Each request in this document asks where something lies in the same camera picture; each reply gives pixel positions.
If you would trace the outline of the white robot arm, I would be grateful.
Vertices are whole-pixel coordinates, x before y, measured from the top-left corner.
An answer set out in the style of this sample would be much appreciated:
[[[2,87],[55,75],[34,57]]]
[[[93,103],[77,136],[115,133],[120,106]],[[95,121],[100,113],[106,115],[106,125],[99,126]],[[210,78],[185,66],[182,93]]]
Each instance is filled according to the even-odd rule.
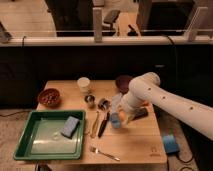
[[[172,94],[160,88],[160,77],[148,72],[129,82],[120,105],[128,117],[148,101],[213,140],[213,107]]]

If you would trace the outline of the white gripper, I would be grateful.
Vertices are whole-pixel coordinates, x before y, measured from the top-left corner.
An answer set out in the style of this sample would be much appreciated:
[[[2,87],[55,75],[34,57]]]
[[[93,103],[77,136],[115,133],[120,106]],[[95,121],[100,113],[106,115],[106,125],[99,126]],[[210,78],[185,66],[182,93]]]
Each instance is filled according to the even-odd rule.
[[[125,116],[124,124],[129,124],[135,115],[135,111],[142,106],[142,100],[132,93],[125,94],[119,103],[119,112]]]

